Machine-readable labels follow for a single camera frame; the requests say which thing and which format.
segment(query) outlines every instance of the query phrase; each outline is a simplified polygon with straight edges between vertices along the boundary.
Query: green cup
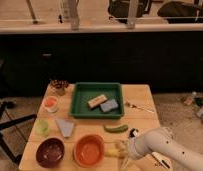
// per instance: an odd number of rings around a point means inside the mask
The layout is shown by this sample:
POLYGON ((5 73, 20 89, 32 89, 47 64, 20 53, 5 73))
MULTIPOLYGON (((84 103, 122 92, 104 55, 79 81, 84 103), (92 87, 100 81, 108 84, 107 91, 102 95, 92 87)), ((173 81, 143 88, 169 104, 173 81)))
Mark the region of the green cup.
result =
POLYGON ((43 137, 46 137, 49 135, 49 125, 47 121, 45 120, 37 120, 36 126, 35 126, 35 133, 37 135, 41 135, 43 137))

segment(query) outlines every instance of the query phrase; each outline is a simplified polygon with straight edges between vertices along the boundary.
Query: blue sponge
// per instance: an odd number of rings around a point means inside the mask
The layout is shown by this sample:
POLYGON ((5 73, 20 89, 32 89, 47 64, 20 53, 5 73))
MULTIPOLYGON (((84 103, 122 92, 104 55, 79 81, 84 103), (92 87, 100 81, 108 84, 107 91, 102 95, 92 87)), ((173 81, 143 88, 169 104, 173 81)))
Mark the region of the blue sponge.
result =
POLYGON ((104 113, 107 113, 110 112, 111 110, 117 109, 118 103, 116 102, 115 99, 111 99, 106 101, 105 103, 100 104, 100 107, 104 113))

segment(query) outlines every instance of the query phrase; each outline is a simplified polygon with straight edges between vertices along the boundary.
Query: potted plant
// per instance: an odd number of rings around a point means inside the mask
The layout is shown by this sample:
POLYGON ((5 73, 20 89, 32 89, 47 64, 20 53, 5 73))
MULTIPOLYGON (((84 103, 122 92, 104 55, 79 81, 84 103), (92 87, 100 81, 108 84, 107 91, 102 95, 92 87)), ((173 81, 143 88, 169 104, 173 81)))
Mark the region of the potted plant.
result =
POLYGON ((50 86, 55 89, 56 93, 60 96, 65 94, 65 89, 69 86, 69 83, 65 80, 51 80, 50 86))

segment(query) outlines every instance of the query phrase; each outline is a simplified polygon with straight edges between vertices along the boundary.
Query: green tray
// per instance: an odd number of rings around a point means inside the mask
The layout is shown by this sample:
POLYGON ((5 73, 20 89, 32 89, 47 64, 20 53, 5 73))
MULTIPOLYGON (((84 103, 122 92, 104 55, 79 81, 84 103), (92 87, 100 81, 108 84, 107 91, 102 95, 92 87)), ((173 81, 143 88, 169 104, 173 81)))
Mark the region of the green tray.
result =
POLYGON ((87 83, 75 84, 70 114, 75 118, 119 119, 124 115, 121 84, 119 83, 87 83), (103 113, 100 107, 91 110, 87 102, 104 94, 108 100, 115 99, 119 107, 111 112, 103 113))

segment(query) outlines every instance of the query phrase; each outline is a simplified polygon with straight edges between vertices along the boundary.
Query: brown bowl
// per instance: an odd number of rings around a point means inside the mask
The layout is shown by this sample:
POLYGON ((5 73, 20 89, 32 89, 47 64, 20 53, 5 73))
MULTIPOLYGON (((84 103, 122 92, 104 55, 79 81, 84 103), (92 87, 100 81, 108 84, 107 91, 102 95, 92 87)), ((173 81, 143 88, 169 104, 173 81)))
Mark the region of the brown bowl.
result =
POLYGON ((36 161, 45 168, 55 167, 64 156, 64 144, 57 138, 42 142, 36 152, 36 161))
POLYGON ((79 166, 95 166, 104 157, 104 141, 99 135, 86 135, 75 144, 73 154, 79 166))

